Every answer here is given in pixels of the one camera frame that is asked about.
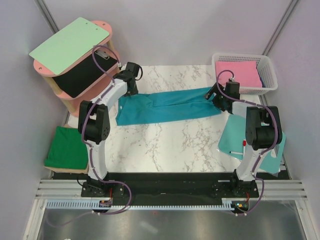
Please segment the teal cloth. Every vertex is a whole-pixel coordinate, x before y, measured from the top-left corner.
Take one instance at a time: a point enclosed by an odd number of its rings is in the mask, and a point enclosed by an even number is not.
[[[238,115],[230,115],[224,127],[220,138],[218,148],[221,152],[228,154],[236,159],[242,160],[243,156],[239,154],[231,154],[231,152],[243,152],[243,140],[246,139],[246,120]],[[284,152],[286,135],[282,132],[282,141],[278,145],[278,153],[276,157],[271,156],[269,152],[263,159],[260,169],[268,173],[276,174],[279,172],[282,154]]]
[[[212,101],[204,98],[209,89],[205,87],[121,97],[116,123],[118,126],[155,124],[220,114],[221,111]]]

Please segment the tabletop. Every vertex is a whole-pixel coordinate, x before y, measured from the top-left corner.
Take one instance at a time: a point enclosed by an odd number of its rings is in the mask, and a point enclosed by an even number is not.
[[[139,93],[210,87],[211,65],[143,66]],[[241,95],[259,103],[257,95]],[[117,126],[118,106],[109,111],[111,131],[105,141],[109,172],[233,172],[240,161],[218,149],[228,112],[200,119]],[[70,116],[68,124],[78,126]]]

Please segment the green board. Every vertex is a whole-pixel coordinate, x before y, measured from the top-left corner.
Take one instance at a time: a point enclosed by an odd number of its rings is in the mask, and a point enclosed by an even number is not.
[[[109,35],[102,27],[79,17],[29,55],[59,75]]]

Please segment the white wall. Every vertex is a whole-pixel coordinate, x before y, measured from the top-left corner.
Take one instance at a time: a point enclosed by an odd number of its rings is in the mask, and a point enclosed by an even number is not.
[[[211,64],[215,52],[261,54],[290,0],[44,0],[61,29],[108,22],[123,62]]]
[[[0,30],[0,239],[20,240],[66,109],[28,56],[52,35],[34,1],[1,1]]]
[[[302,0],[270,53],[278,90],[267,95],[279,107],[287,135],[290,173],[305,184],[320,229],[320,1]]]

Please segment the green cushion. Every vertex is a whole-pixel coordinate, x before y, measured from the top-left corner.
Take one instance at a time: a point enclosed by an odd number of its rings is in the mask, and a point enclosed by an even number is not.
[[[59,169],[86,169],[88,152],[81,141],[81,134],[76,128],[58,126],[55,130],[48,158],[44,161],[46,167]]]

